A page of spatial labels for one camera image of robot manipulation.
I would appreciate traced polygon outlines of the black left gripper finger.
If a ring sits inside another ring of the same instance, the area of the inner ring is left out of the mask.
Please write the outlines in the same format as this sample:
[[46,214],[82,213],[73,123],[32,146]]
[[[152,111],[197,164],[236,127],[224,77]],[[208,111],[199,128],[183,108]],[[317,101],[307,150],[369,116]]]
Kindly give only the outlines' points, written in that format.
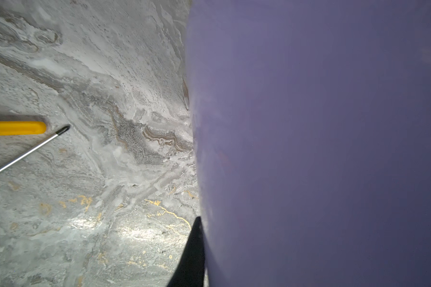
[[186,246],[167,287],[203,287],[205,277],[204,232],[201,217],[195,218]]

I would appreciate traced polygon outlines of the purple plastic bucket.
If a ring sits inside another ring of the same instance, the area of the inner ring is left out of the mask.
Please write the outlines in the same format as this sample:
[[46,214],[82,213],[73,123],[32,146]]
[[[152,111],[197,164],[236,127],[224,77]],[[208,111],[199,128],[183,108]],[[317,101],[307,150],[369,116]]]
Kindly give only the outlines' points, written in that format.
[[194,1],[212,287],[431,287],[431,1]]

